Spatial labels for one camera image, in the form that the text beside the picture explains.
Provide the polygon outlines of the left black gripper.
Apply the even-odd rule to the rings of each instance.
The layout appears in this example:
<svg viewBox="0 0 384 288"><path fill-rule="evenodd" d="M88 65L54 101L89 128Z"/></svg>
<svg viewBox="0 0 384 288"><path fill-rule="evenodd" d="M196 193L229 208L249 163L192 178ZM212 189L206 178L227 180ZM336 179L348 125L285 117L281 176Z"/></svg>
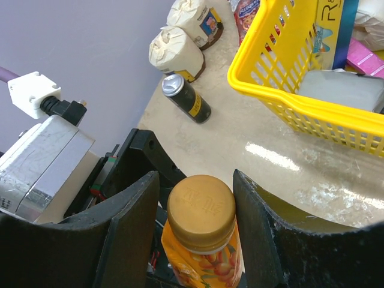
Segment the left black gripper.
<svg viewBox="0 0 384 288"><path fill-rule="evenodd" d="M133 129L122 145L101 158L64 219L111 198L149 172L159 175L159 196L144 287L178 287L160 237L170 191L185 176L164 151L154 132Z"/></svg>

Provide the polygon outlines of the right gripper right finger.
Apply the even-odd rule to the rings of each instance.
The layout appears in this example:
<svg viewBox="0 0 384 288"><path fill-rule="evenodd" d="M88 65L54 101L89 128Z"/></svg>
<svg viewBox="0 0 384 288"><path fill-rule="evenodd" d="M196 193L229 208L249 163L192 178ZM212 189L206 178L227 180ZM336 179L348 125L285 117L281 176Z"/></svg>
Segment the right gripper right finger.
<svg viewBox="0 0 384 288"><path fill-rule="evenodd" d="M248 287L382 287L383 223L345 226L233 173Z"/></svg>

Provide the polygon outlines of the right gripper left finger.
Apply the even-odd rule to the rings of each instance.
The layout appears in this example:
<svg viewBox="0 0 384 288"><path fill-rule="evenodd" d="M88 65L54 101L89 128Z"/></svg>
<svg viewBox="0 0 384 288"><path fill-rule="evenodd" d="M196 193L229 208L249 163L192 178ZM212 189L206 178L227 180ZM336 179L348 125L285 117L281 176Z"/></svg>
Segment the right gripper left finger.
<svg viewBox="0 0 384 288"><path fill-rule="evenodd" d="M144 287L158 196L149 172L58 224L1 214L1 286Z"/></svg>

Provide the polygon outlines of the gold bottle cap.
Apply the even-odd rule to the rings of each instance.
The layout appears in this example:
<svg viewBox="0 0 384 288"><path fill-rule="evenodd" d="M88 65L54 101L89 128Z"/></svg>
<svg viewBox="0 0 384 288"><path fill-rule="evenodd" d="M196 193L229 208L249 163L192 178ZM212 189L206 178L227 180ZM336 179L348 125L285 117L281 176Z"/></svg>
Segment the gold bottle cap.
<svg viewBox="0 0 384 288"><path fill-rule="evenodd" d="M167 201L167 220L175 238L197 254L220 250L235 229L235 198L222 180L189 176L177 183Z"/></svg>

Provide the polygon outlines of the small orange juice bottle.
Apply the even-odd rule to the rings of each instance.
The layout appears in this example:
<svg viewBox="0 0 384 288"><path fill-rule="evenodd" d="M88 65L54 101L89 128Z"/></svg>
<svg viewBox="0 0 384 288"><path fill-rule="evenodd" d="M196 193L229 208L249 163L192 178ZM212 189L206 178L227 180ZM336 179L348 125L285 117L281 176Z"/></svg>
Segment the small orange juice bottle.
<svg viewBox="0 0 384 288"><path fill-rule="evenodd" d="M167 259L179 283L185 287L237 287L243 272L242 251L238 229L220 250L196 254L175 238L165 224L161 236Z"/></svg>

